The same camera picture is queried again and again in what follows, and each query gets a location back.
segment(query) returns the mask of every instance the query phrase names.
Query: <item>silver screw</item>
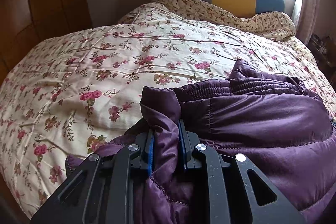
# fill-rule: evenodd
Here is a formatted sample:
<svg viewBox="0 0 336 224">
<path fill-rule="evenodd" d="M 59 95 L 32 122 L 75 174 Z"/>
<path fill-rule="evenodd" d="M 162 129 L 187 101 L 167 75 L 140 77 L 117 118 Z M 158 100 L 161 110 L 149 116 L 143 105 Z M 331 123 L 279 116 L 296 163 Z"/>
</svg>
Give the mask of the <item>silver screw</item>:
<svg viewBox="0 0 336 224">
<path fill-rule="evenodd" d="M 207 148 L 205 144 L 199 143 L 196 145 L 196 149 L 200 151 L 204 151 Z"/>
<path fill-rule="evenodd" d="M 244 162 L 246 160 L 246 156 L 244 154 L 237 154 L 235 156 L 237 161 Z"/>
<path fill-rule="evenodd" d="M 135 143 L 130 144 L 130 145 L 128 146 L 128 150 L 131 150 L 131 151 L 136 151 L 136 150 L 138 150 L 138 149 L 139 149 L 139 146 L 138 146 L 137 144 L 135 144 Z"/>
<path fill-rule="evenodd" d="M 89 160 L 91 160 L 91 161 L 96 161 L 98 159 L 99 159 L 99 155 L 98 154 L 91 154 L 89 156 Z"/>
</svg>

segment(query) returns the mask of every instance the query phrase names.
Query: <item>purple puffer jacket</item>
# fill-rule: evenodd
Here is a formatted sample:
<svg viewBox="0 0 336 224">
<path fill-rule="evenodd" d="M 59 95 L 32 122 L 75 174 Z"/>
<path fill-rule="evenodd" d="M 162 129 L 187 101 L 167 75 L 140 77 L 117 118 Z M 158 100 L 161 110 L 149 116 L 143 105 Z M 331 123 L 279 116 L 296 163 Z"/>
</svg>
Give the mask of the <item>purple puffer jacket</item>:
<svg viewBox="0 0 336 224">
<path fill-rule="evenodd" d="M 202 191 L 195 190 L 204 185 L 174 172 L 179 118 L 219 153 L 246 154 L 307 223 L 324 217 L 336 191 L 336 131 L 321 98 L 299 79 L 260 73 L 238 60 L 227 80 L 144 87 L 140 104 L 144 119 L 96 151 L 113 155 L 148 126 L 153 129 L 153 173 L 134 189 L 136 224 L 204 223 Z M 69 156 L 68 170 L 80 162 Z"/>
</svg>

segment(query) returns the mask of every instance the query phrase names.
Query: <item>sheer curtain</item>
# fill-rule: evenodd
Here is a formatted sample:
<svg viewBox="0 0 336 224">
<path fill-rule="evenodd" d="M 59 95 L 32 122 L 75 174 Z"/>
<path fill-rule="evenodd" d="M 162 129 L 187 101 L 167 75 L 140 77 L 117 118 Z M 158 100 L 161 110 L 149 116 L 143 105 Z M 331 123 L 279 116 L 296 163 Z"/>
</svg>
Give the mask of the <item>sheer curtain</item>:
<svg viewBox="0 0 336 224">
<path fill-rule="evenodd" d="M 308 44 L 316 23 L 320 0 L 296 0 L 292 20 L 296 27 L 296 37 Z"/>
</svg>

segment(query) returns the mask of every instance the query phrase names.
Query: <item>bedside clutter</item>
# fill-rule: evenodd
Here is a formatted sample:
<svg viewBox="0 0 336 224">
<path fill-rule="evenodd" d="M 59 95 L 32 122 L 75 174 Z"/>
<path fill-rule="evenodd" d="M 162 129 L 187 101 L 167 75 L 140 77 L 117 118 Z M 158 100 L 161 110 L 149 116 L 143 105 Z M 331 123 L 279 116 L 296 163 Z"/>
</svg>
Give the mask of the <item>bedside clutter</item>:
<svg viewBox="0 0 336 224">
<path fill-rule="evenodd" d="M 330 37 L 320 39 L 313 34 L 307 47 L 314 55 L 321 72 L 336 90 L 336 42 Z"/>
</svg>

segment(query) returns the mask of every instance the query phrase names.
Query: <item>floral bedspread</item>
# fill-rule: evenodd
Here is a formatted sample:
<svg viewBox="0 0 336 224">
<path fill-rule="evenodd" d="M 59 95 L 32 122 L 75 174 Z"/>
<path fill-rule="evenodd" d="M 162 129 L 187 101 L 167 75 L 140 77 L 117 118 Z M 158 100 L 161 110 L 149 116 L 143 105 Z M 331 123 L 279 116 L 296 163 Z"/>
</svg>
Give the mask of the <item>floral bedspread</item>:
<svg viewBox="0 0 336 224">
<path fill-rule="evenodd" d="M 0 163 L 31 217 L 65 179 L 68 154 L 87 157 L 141 118 L 144 85 L 225 79 L 235 60 L 301 78 L 335 117 L 336 94 L 283 13 L 236 18 L 200 0 L 153 0 L 120 24 L 47 39 L 0 89 Z"/>
</svg>

